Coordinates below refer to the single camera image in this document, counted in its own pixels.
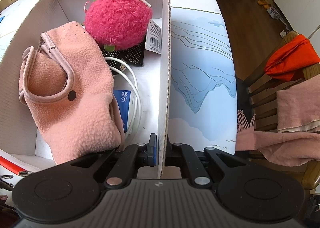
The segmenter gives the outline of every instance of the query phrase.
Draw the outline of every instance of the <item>white table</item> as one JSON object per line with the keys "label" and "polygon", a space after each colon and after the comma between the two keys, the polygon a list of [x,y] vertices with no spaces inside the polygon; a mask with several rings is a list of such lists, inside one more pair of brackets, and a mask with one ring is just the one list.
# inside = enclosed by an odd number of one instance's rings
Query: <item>white table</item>
{"label": "white table", "polygon": [[[18,0],[2,12],[5,18],[0,23],[0,60],[15,32],[38,1]],[[172,70],[169,138],[171,142],[191,144],[196,150],[215,145],[233,154],[236,83],[219,6],[216,0],[171,0],[171,7],[172,67],[175,69]],[[180,85],[194,80],[197,82],[187,86],[189,93],[179,91],[178,84],[173,84],[183,74],[188,75],[187,81],[180,81]],[[197,96],[191,86],[201,95]],[[0,166],[0,175],[4,174],[9,173]],[[9,193],[0,190],[0,194]]]}

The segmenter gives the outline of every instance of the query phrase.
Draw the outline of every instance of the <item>orange cloth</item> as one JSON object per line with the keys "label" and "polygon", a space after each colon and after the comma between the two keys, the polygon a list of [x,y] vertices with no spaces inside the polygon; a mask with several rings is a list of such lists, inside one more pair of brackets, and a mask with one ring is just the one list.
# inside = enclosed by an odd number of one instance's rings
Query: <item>orange cloth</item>
{"label": "orange cloth", "polygon": [[298,35],[272,54],[264,70],[272,78],[289,82],[304,78],[302,68],[318,62],[320,58],[310,41]]}

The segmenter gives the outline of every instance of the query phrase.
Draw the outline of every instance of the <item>blue package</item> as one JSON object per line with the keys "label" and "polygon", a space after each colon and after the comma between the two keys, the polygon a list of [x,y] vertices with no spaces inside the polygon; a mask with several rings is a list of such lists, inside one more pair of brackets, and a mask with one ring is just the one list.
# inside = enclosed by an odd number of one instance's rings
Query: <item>blue package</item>
{"label": "blue package", "polygon": [[113,90],[113,94],[118,102],[121,119],[124,123],[124,132],[127,132],[128,128],[128,114],[129,114],[129,104],[130,104],[130,94],[129,90]]}

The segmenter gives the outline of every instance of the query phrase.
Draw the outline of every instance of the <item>cardboard box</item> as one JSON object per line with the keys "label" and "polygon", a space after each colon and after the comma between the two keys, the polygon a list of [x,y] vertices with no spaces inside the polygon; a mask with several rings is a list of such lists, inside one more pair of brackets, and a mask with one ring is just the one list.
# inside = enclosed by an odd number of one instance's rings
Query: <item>cardboard box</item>
{"label": "cardboard box", "polygon": [[[14,5],[18,7],[21,2],[28,1],[19,0]],[[19,101],[18,82],[22,54],[29,46],[38,46],[41,33],[69,21],[82,23],[85,15],[84,4],[87,1],[92,0],[39,0],[19,29],[8,33],[14,34],[14,37],[2,59],[0,54],[0,165],[17,175],[54,166],[49,146],[37,130],[28,107]],[[148,143],[150,134],[157,134],[158,168],[154,169],[160,177],[169,110],[170,0],[146,1],[152,6],[153,20],[162,28],[162,53],[159,55],[145,51],[144,66],[132,67],[139,84],[142,118],[138,134],[131,143]],[[114,88],[131,89],[121,76],[115,77]]]}

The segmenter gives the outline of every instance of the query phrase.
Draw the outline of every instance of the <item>pink plush toy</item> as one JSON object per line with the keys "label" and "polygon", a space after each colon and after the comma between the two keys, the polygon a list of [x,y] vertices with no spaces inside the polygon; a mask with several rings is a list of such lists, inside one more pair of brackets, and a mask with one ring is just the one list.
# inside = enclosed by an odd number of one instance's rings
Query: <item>pink plush toy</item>
{"label": "pink plush toy", "polygon": [[85,15],[85,29],[106,51],[141,43],[152,9],[140,0],[94,0]]}

